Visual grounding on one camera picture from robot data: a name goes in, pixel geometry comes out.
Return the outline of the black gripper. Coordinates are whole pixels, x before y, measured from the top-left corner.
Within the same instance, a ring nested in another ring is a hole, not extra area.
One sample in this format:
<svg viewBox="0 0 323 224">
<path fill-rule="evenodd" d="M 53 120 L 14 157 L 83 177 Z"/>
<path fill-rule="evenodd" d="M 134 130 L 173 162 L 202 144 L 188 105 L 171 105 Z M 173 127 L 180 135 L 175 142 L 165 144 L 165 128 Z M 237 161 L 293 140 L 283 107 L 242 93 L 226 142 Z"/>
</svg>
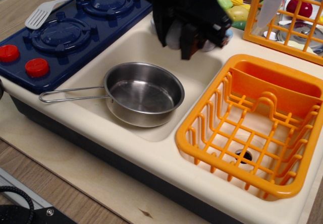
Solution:
<svg viewBox="0 0 323 224">
<path fill-rule="evenodd" d="M 157 36 L 165 47 L 166 36 L 175 20 L 183 24 L 180 36 L 181 58 L 191 57 L 206 43 L 206 38 L 218 47 L 228 43 L 226 31 L 232 20 L 217 0 L 148 0 L 152 3 Z"/>
</svg>

